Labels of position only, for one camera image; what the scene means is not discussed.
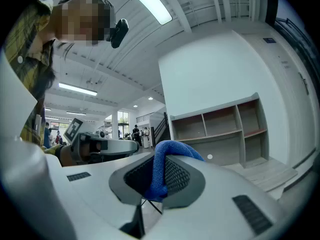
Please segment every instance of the ceiling light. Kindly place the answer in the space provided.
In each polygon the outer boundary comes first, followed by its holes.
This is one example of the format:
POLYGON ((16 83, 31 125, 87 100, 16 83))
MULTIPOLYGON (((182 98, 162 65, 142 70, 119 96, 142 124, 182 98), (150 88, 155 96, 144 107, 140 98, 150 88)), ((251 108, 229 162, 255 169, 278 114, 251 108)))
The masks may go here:
POLYGON ((93 96, 97 95, 96 91, 79 88, 79 87, 76 87, 76 86, 73 86, 73 85, 70 85, 70 84, 65 84, 65 83, 62 83, 62 82, 59 83, 59 87, 64 88, 64 89, 68 89, 68 90, 71 90, 71 91, 83 93, 83 94, 89 94, 89 95, 93 95, 93 96))
POLYGON ((172 20, 170 13, 160 0, 140 0, 140 2, 143 3, 161 25, 172 20))
POLYGON ((77 113, 77 112, 70 112, 70 111, 67 111, 66 113, 67 114, 73 114, 73 115, 81 115, 81 116, 85 116, 86 115, 85 113, 77 113))

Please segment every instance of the standing person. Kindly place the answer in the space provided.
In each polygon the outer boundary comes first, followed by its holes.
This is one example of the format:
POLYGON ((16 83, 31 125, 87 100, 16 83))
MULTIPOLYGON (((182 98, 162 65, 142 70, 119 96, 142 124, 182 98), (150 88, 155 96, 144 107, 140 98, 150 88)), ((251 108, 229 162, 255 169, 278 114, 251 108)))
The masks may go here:
POLYGON ((60 138, 61 138, 61 136, 60 136, 60 131, 57 131, 57 132, 56 132, 56 137, 55 137, 55 143, 59 144, 60 138))
POLYGON ((149 136, 149 130, 147 127, 144 128, 143 134, 144 134, 144 136, 149 136))
POLYGON ((134 136, 135 141, 139 143, 140 147, 142 147, 142 143, 141 143, 141 139, 140 139, 140 131, 138 129, 138 125, 134 126, 134 129, 132 132, 133 132, 133 136, 134 136))
POLYGON ((49 123, 45 123, 45 128, 44 128, 44 141, 43 145, 47 148, 50 149, 50 131, 49 131, 49 123))
MULTIPOLYGON (((46 122, 41 122, 40 134, 34 122, 36 115, 45 118, 45 92, 55 80, 53 42, 62 42, 58 48, 69 43, 64 56, 75 43, 93 46, 100 41, 110 42, 115 19, 114 6, 108 0, 60 0, 56 6, 52 0, 32 0, 26 5, 3 44, 12 69, 37 100, 21 131, 24 141, 40 147, 44 143, 46 122)), ((59 157, 61 164, 72 165, 68 146, 57 145, 44 152, 59 157)))
POLYGON ((50 136, 49 136, 50 146, 52 146, 52 145, 53 145, 53 142, 54 142, 54 137, 52 136, 51 132, 52 132, 52 129, 49 128, 49 133, 50 133, 50 136))

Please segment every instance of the yellow object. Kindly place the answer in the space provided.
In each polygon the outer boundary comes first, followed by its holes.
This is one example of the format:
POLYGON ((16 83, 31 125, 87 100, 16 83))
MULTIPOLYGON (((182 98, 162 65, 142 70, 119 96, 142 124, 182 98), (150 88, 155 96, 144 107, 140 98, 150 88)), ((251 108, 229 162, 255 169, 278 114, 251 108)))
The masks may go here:
MULTIPOLYGON (((39 76, 51 70, 49 60, 53 41, 44 44, 42 52, 29 54, 28 50, 37 33, 48 24, 52 9, 52 0, 35 0, 30 3, 14 24, 3 45, 12 69, 32 95, 34 86, 40 81, 39 76)), ((44 143, 46 123, 44 98, 45 94, 36 97, 37 105, 25 122, 20 135, 24 141, 35 143, 40 147, 44 143), (36 114, 42 117, 40 135, 33 129, 36 114)))

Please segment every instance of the blue towel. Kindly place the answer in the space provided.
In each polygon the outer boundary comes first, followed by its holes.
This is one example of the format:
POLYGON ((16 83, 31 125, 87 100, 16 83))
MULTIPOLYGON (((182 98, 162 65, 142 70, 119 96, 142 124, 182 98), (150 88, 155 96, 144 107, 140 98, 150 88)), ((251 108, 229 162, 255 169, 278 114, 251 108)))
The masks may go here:
POLYGON ((187 144, 174 140, 161 141, 155 147, 152 182, 144 194, 146 199, 161 202, 168 193, 167 186, 164 185, 166 155, 182 155, 204 161, 201 155, 187 144))

